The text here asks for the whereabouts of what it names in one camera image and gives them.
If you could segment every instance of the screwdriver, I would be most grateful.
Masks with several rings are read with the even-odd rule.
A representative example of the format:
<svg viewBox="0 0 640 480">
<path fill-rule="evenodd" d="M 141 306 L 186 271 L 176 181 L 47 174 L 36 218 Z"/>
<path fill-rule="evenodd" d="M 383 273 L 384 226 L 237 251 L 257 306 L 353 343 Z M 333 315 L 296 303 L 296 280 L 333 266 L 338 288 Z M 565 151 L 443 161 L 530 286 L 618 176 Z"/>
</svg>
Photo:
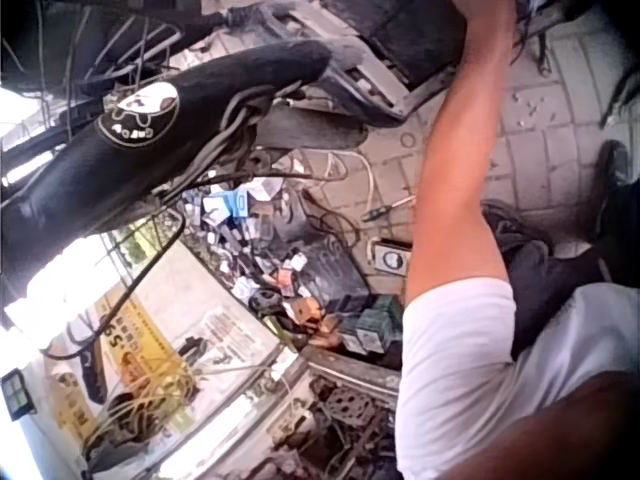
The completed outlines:
<svg viewBox="0 0 640 480">
<path fill-rule="evenodd" d="M 362 216 L 361 220 L 363 223 L 369 223 L 378 220 L 379 218 L 388 215 L 389 212 L 394 208 L 398 208 L 406 203 L 412 202 L 413 200 L 415 200 L 415 198 L 415 195 L 411 195 L 410 197 L 403 198 L 402 200 L 399 200 L 396 203 L 392 203 L 391 205 L 383 205 L 382 207 L 372 208 Z"/>
</svg>

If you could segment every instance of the sleeve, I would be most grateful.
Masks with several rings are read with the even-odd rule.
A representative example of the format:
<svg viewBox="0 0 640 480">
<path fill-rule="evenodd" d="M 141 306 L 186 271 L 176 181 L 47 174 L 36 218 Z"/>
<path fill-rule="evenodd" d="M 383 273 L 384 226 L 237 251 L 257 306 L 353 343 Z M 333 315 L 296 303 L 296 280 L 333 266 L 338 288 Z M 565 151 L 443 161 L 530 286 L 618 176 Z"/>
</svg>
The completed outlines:
<svg viewBox="0 0 640 480">
<path fill-rule="evenodd" d="M 457 281 L 418 297 L 403 321 L 398 467 L 432 478 L 485 436 L 510 391 L 513 291 L 498 279 Z"/>
</svg>

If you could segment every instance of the white t-shirt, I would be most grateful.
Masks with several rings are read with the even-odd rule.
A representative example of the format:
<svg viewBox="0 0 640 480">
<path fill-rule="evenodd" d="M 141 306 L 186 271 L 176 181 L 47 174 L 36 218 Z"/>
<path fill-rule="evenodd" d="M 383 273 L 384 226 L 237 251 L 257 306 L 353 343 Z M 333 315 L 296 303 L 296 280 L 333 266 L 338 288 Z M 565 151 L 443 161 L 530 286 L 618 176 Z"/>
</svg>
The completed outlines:
<svg viewBox="0 0 640 480">
<path fill-rule="evenodd" d="M 437 477 L 507 426 L 605 371 L 640 375 L 640 291 L 579 288 L 517 362 L 511 286 L 474 278 L 443 285 L 404 314 L 396 412 L 398 469 Z"/>
</svg>

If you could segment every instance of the hand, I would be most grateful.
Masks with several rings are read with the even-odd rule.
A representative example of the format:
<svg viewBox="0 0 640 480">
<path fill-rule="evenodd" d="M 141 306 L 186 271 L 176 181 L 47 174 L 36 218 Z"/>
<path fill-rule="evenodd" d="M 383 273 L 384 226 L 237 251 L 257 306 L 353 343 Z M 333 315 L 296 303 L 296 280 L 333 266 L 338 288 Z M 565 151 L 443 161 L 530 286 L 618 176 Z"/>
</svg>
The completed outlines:
<svg viewBox="0 0 640 480">
<path fill-rule="evenodd" d="M 458 11 L 472 22 L 480 18 L 491 18 L 507 13 L 515 21 L 515 0 L 452 0 Z"/>
</svg>

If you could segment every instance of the dark pants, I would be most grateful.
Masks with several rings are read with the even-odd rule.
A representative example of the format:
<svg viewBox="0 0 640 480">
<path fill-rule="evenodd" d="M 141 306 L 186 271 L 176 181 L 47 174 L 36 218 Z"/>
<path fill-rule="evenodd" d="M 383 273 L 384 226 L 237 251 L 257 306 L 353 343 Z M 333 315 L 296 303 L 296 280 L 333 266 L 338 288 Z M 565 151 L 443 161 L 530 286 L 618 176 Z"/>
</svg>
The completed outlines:
<svg viewBox="0 0 640 480">
<path fill-rule="evenodd" d="M 571 259 L 547 255 L 535 240 L 507 253 L 498 239 L 517 306 L 512 358 L 533 345 L 576 288 L 605 280 L 600 259 L 615 283 L 640 286 L 639 205 L 639 181 L 616 190 L 602 214 L 603 238 Z"/>
</svg>

